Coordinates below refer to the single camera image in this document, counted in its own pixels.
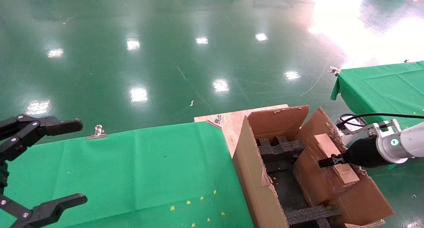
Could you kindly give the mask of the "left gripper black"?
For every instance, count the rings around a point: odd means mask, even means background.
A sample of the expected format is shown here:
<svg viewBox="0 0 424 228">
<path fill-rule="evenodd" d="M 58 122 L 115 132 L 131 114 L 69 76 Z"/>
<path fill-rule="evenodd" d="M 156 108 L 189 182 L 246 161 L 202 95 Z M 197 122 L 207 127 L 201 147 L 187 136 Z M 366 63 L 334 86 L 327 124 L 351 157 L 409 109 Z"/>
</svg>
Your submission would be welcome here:
<svg viewBox="0 0 424 228">
<path fill-rule="evenodd" d="M 0 188 L 8 186 L 8 165 L 5 161 L 13 161 L 27 148 L 35 145 L 44 136 L 58 136 L 83 130 L 80 119 L 61 121 L 54 116 L 35 118 L 28 115 L 18 115 L 1 121 L 0 139 Z M 1 195 L 0 208 L 14 216 L 17 220 L 11 228 L 41 228 L 58 222 L 62 213 L 79 205 L 87 203 L 83 194 L 73 194 L 51 200 L 28 209 L 14 200 Z"/>
</svg>

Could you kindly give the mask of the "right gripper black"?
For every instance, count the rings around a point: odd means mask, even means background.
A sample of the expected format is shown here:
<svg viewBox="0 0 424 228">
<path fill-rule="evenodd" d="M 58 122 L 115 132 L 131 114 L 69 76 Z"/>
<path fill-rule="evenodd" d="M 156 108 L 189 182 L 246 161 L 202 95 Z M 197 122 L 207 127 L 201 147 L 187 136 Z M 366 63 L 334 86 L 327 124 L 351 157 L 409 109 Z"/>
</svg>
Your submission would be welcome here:
<svg viewBox="0 0 424 228">
<path fill-rule="evenodd" d="M 318 161 L 320 168 L 346 163 L 369 169 L 385 166 L 386 159 L 377 150 L 377 137 L 358 139 L 348 147 L 345 153 L 332 154 L 329 158 Z"/>
</svg>

